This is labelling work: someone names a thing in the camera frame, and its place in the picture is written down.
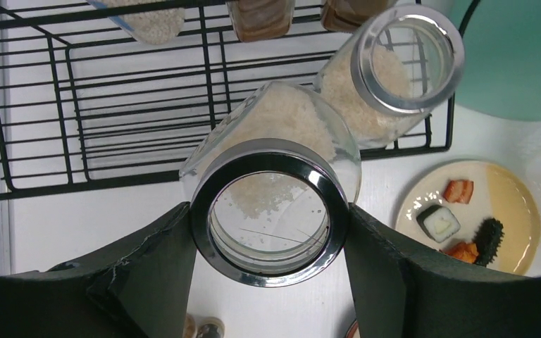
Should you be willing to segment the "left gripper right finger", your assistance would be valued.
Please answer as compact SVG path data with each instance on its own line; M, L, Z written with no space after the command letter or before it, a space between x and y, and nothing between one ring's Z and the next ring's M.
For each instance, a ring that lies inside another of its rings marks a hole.
M541 337L541 277L471 265L356 205L344 254L362 337Z

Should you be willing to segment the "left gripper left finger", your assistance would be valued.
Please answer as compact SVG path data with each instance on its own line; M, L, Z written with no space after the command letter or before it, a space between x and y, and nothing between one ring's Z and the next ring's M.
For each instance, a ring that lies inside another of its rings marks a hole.
M181 337L195 253L182 202L48 271L0 276L0 337Z

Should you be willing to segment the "glass rice jar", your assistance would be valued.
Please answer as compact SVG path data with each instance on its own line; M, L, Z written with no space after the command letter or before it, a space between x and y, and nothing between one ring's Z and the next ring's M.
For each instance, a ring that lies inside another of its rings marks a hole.
M272 81L218 123L178 175L208 264L242 284L285 287L314 277L340 252L361 157L325 99Z
M360 148L379 149L452 98L464 63L461 35L446 15L403 4L357 28L313 87L341 114Z

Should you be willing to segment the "silver lid bead jar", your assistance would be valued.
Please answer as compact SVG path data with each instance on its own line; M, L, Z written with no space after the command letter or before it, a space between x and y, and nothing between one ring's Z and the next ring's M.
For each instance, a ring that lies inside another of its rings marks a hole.
M162 45L180 34L185 22L185 9L169 8L108 18L136 41Z

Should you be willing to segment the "pink cap spice jar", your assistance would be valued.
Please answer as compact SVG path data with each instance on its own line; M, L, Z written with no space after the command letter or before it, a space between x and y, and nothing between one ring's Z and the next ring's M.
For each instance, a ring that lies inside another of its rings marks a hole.
M182 338L195 338L197 334L197 326L192 315L185 316L185 323L182 331Z

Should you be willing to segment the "black cap spice jar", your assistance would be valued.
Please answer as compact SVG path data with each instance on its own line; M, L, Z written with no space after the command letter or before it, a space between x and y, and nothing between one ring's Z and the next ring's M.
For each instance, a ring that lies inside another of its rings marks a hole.
M196 338L224 338L225 325L222 320L209 317L204 318L197 329Z

